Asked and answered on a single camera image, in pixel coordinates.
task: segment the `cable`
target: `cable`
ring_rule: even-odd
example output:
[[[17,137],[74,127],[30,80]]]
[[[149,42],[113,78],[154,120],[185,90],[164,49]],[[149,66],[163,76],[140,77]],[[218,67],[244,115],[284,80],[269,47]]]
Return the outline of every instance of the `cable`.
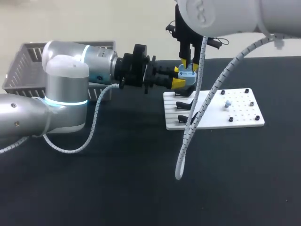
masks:
[[[119,84],[112,84],[112,85],[109,85],[107,86],[100,94],[97,102],[96,102],[96,107],[95,107],[95,113],[94,113],[94,118],[93,118],[93,123],[92,123],[92,127],[91,127],[91,131],[90,131],[90,134],[89,134],[89,137],[87,139],[87,141],[84,143],[83,146],[81,146],[80,148],[78,149],[75,149],[75,150],[64,150],[62,148],[59,148],[57,146],[55,146],[47,137],[47,135],[45,134],[44,135],[44,139],[46,140],[46,142],[55,150],[59,151],[59,152],[62,152],[62,153],[66,153],[66,154],[73,154],[73,153],[78,153],[80,151],[82,151],[83,149],[85,149],[88,144],[90,143],[90,141],[92,140],[92,137],[93,137],[93,134],[94,134],[94,130],[95,130],[95,127],[96,127],[96,121],[97,121],[97,116],[98,116],[98,110],[99,110],[99,105],[100,105],[100,102],[104,96],[104,94],[112,89],[112,88],[119,88]]]
[[[202,86],[204,61],[205,61],[205,51],[206,51],[207,41],[208,41],[208,38],[204,37],[203,41],[202,41],[201,54],[200,54],[200,58],[199,58],[198,81],[197,81],[196,93],[194,95],[192,106],[191,106],[189,116],[188,116],[188,119],[187,119],[187,122],[186,122],[185,131],[184,131],[184,138],[187,138],[188,129],[190,127],[191,119],[192,119],[192,116],[193,116],[193,113],[194,113],[194,109],[196,108],[196,105],[197,105],[197,102],[198,102],[199,92],[200,92],[201,86]]]
[[[172,22],[169,23],[169,25],[171,25],[173,22],[175,22],[175,20],[173,20]],[[168,25],[168,26],[169,26]],[[168,31],[170,34],[173,34],[171,31]]]
[[[225,45],[225,46],[227,46],[227,45],[230,44],[230,41],[229,41],[228,39],[226,39],[226,38],[215,38],[215,39],[217,39],[221,44],[223,44],[223,45]]]
[[[175,178],[180,180],[182,175],[183,175],[183,171],[184,171],[184,163],[185,163],[185,155],[186,155],[186,151],[187,148],[189,146],[189,143],[198,127],[199,122],[201,121],[207,107],[209,106],[211,100],[213,99],[215,93],[218,91],[218,89],[220,88],[220,86],[222,85],[222,83],[225,81],[225,79],[229,76],[230,72],[233,71],[233,69],[240,63],[240,61],[249,53],[251,53],[252,51],[254,51],[255,49],[261,47],[262,45],[265,45],[267,43],[273,42],[275,40],[283,40],[283,39],[291,39],[293,37],[288,37],[285,35],[273,35],[272,39],[271,38],[264,38],[264,39],[260,39],[257,42],[251,44],[250,46],[248,46],[247,48],[245,48],[241,53],[239,53],[229,64],[228,66],[223,70],[223,72],[220,74],[220,76],[218,77],[218,79],[215,81],[214,85],[212,86],[211,90],[209,91],[206,99],[204,100],[194,122],[192,123],[192,125],[190,126],[188,135],[189,137],[187,139],[183,140],[183,144],[181,146],[180,149],[180,153],[178,156],[178,161],[177,161],[177,165],[175,168]]]
[[[11,149],[14,149],[15,147],[18,147],[20,146],[22,143],[24,143],[29,137],[23,137],[21,138],[20,140],[18,140],[17,142],[15,142],[14,144],[6,147],[6,148],[3,148],[3,149],[0,149],[0,154],[3,154]]]

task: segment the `black tabletop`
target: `black tabletop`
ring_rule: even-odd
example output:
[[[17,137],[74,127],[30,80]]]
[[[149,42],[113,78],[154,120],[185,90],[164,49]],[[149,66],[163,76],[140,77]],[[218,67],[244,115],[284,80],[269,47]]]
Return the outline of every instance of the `black tabletop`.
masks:
[[[211,88],[229,61],[206,61],[202,89]],[[0,224],[300,225],[300,62],[244,60],[222,88],[252,88],[266,124],[197,131],[180,181],[174,169],[183,132],[165,128],[166,90],[114,90],[83,153],[62,154],[31,138],[0,156]],[[94,107],[82,131],[51,140],[62,148],[81,146]],[[13,142],[1,139],[0,147]]]

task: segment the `basket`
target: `basket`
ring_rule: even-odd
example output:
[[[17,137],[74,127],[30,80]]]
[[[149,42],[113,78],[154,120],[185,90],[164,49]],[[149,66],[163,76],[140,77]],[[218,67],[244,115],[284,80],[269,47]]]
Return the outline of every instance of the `basket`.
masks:
[[[114,41],[86,41],[79,44],[115,49]],[[46,73],[42,67],[42,53],[46,42],[25,43],[10,65],[2,88],[10,94],[25,97],[45,97]],[[89,83],[88,99],[96,101],[106,85]],[[111,99],[111,90],[103,100]]]

